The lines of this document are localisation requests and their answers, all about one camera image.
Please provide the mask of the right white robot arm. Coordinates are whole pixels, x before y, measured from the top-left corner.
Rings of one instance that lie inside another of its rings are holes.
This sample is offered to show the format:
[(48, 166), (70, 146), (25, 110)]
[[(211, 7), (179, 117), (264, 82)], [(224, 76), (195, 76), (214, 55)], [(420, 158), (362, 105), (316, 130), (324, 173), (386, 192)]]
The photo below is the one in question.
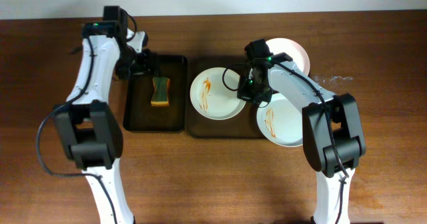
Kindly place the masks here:
[(250, 42), (244, 51), (248, 70), (240, 78), (237, 97), (265, 107), (274, 94), (281, 94), (302, 116), (302, 147), (316, 172), (311, 222), (349, 223), (350, 183), (366, 153), (355, 98), (319, 86), (287, 53), (272, 53), (264, 39)]

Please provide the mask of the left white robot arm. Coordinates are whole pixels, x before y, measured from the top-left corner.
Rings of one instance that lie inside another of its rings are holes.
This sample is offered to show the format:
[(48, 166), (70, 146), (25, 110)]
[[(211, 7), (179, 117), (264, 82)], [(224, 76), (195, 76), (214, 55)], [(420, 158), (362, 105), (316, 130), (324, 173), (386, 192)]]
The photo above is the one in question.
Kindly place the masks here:
[[(87, 179), (101, 223), (135, 223), (120, 175), (123, 135), (108, 101), (111, 81), (158, 75), (157, 55), (146, 49), (148, 36), (130, 30), (135, 19), (119, 6), (106, 6), (101, 21), (83, 26), (83, 57), (66, 102), (56, 105), (41, 122), (35, 146), (42, 169), (50, 176)], [(66, 158), (77, 173), (50, 170), (41, 155), (41, 134), (53, 120)]]

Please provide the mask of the white plate with sauce centre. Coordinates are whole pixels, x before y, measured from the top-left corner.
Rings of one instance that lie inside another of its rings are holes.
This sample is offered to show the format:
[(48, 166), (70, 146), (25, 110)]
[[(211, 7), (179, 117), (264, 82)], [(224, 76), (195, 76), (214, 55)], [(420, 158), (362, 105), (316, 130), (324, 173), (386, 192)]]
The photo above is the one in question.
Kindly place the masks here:
[(195, 110), (212, 120), (236, 116), (246, 102), (237, 98), (240, 75), (225, 67), (213, 67), (198, 74), (191, 83), (189, 97)]

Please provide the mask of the green yellow sponge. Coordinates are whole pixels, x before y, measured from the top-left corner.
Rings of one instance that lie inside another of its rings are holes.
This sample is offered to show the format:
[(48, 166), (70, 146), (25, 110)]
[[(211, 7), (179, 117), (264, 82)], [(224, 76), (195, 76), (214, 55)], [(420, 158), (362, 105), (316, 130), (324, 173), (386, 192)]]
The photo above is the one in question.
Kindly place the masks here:
[(169, 86), (170, 79), (167, 77), (154, 77), (154, 93), (151, 98), (151, 106), (168, 107), (169, 106)]

